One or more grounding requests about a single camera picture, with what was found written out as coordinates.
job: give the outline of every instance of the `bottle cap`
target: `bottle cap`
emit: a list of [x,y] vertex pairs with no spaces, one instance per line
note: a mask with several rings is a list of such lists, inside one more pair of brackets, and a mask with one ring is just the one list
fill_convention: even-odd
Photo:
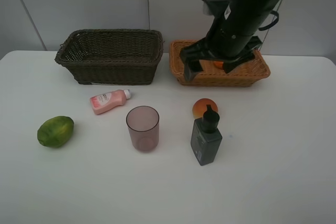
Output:
[[131,91],[129,89],[125,89],[124,93],[126,95],[126,99],[130,99],[132,97]]
[[211,105],[207,104],[207,111],[204,112],[202,117],[202,129],[205,132],[214,132],[219,123],[219,115],[213,111]]

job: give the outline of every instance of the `light brown wicker basket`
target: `light brown wicker basket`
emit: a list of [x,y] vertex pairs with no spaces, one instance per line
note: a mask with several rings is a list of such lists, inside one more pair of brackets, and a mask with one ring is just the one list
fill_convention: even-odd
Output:
[[256,58],[244,63],[226,74],[214,66],[213,61],[201,60],[203,72],[199,73],[191,82],[184,79],[184,65],[180,59],[180,52],[196,40],[175,40],[170,44],[169,62],[172,74],[178,82],[185,86],[204,87],[249,87],[256,81],[267,78],[271,72],[261,53],[255,50]]

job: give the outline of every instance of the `wicker basket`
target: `wicker basket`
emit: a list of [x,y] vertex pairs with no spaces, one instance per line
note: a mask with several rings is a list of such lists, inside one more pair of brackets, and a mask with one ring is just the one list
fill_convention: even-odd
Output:
[[180,59],[180,52],[196,40],[175,40],[170,44],[170,70],[180,84],[185,86],[204,87],[249,87],[258,80],[269,77],[271,74],[263,57],[255,50],[256,58],[244,63],[232,72],[226,74],[214,66],[212,61],[201,60],[203,72],[199,73],[191,82],[184,79],[184,65]]
[[154,30],[79,30],[61,45],[55,61],[79,84],[151,84],[163,40]]

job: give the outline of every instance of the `basket rim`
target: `basket rim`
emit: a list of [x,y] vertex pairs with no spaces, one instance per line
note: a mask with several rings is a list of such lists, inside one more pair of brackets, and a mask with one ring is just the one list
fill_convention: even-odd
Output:
[[[144,33],[144,34],[154,34],[159,39],[159,49],[157,52],[155,52],[155,58],[148,61],[142,61],[142,60],[67,60],[62,59],[62,54],[65,52],[66,48],[70,45],[71,40],[81,34],[81,33],[113,33],[113,32],[125,32],[125,33]],[[136,63],[136,66],[139,67],[145,67],[145,66],[156,66],[159,64],[161,57],[163,55],[163,38],[162,34],[157,30],[147,30],[147,29],[80,29],[73,31],[69,37],[66,39],[66,41],[60,45],[59,50],[56,53],[55,62],[62,65],[62,66],[132,66],[134,63]]]
[[[183,72],[179,72],[175,69],[175,61],[177,59],[175,59],[173,57],[173,50],[174,50],[174,46],[177,43],[182,43],[182,42],[197,42],[198,40],[195,39],[176,39],[174,41],[172,41],[170,43],[170,48],[169,48],[169,64],[170,64],[170,71],[171,73],[176,77],[176,78],[180,78],[183,77],[184,78],[184,73]],[[258,57],[258,59],[261,61],[261,63],[265,66],[265,73],[263,74],[251,74],[251,75],[243,75],[243,74],[211,74],[211,73],[204,73],[201,72],[198,75],[199,76],[204,76],[204,77],[211,77],[211,76],[217,76],[217,77],[225,77],[225,79],[240,79],[240,80],[261,80],[261,79],[266,79],[270,76],[271,72],[269,70],[268,65],[266,64],[264,58],[262,57],[262,55],[260,53],[255,53],[256,57]]]

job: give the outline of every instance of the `white bottle cap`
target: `white bottle cap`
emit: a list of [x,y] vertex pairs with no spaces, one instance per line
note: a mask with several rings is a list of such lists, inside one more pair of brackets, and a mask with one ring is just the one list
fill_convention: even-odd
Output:
[[124,93],[126,95],[126,99],[130,99],[132,97],[131,91],[129,89],[125,89]]

